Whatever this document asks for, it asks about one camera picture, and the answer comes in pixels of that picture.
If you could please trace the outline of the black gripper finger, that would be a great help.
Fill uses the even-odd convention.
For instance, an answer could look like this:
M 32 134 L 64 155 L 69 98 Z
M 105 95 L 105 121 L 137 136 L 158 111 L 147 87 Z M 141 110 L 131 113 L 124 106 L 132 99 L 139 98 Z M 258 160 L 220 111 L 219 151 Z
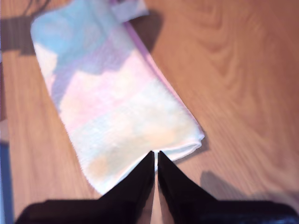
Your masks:
M 176 224 L 199 224 L 206 205 L 217 199 L 189 179 L 167 156 L 158 153 L 158 182 Z
M 150 151 L 137 166 L 100 199 L 100 224 L 135 224 L 154 184 L 155 156 Z

